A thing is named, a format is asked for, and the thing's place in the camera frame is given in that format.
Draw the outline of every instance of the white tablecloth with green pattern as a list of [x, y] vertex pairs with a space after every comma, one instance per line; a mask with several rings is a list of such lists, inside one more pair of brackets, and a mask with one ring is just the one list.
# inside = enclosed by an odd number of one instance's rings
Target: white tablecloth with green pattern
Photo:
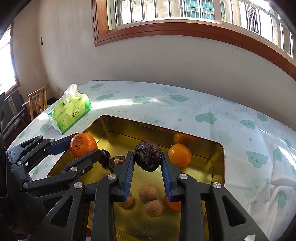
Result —
[[[277, 240], [296, 213], [296, 133], [258, 111], [198, 91], [130, 81], [90, 81], [78, 88], [93, 108], [64, 135], [49, 121], [48, 108], [11, 144], [33, 137], [58, 140], [82, 132], [108, 114], [142, 121], [221, 143], [225, 149], [225, 186]], [[45, 178], [62, 154], [46, 157], [34, 170]]]

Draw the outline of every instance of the wooden window frame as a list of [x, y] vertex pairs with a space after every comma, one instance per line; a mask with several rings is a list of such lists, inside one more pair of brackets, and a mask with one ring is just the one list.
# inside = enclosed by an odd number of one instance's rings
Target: wooden window frame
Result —
[[15, 82], [16, 82], [16, 84], [14, 86], [12, 86], [7, 92], [5, 92], [5, 98], [10, 96], [17, 88], [20, 87], [20, 82], [19, 82], [17, 72], [16, 72], [16, 69], [15, 69], [15, 60], [14, 60], [14, 57], [13, 57], [13, 48], [12, 48], [12, 44], [13, 44], [13, 40], [12, 40], [13, 25], [14, 25], [14, 21], [12, 21], [11, 27], [10, 27], [10, 42], [9, 42], [9, 44], [10, 44], [11, 63], [12, 63], [13, 71], [15, 73]]
[[[213, 0], [214, 9], [220, 0]], [[100, 46], [119, 40], [157, 36], [181, 35], [201, 37], [232, 44], [253, 52], [272, 62], [296, 81], [296, 61], [281, 48], [262, 36], [234, 24], [222, 21], [222, 12], [216, 11], [214, 23], [204, 19], [143, 20], [109, 30], [106, 0], [91, 0], [94, 45]]]

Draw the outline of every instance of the wall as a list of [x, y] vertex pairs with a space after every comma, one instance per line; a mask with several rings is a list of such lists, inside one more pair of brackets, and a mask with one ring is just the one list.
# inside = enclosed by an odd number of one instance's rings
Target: wall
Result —
[[56, 95], [72, 83], [131, 80], [175, 85], [249, 106], [296, 130], [296, 81], [258, 55], [183, 36], [127, 39], [94, 47], [89, 0], [42, 0], [40, 47]]
[[20, 81], [19, 92], [24, 100], [35, 90], [48, 85], [40, 55], [38, 11], [40, 0], [31, 1], [15, 18], [12, 47], [15, 68]]

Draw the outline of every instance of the orange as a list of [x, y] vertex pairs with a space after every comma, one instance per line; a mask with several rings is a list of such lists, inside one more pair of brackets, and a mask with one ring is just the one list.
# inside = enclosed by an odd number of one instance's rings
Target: orange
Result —
[[170, 202], [168, 200], [168, 197], [166, 196], [165, 197], [165, 203], [167, 204], [167, 206], [174, 210], [174, 211], [177, 211], [177, 212], [180, 212], [181, 211], [181, 202]]
[[81, 157], [96, 148], [98, 148], [98, 146], [92, 135], [87, 133], [79, 133], [72, 138], [69, 150], [71, 156], [77, 159], [78, 157]]
[[171, 163], [186, 167], [191, 162], [192, 154], [187, 146], [177, 143], [168, 150], [168, 157]]

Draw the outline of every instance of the wooden chair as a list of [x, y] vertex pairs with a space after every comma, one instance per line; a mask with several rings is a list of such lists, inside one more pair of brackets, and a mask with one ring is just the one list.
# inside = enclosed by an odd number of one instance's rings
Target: wooden chair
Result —
[[46, 90], [48, 90], [48, 89], [49, 89], [49, 86], [47, 85], [47, 86], [42, 87], [41, 89], [36, 90], [33, 93], [28, 95], [31, 121], [33, 121], [33, 119], [34, 119], [33, 106], [35, 108], [37, 115], [39, 115], [45, 109], [47, 109]]

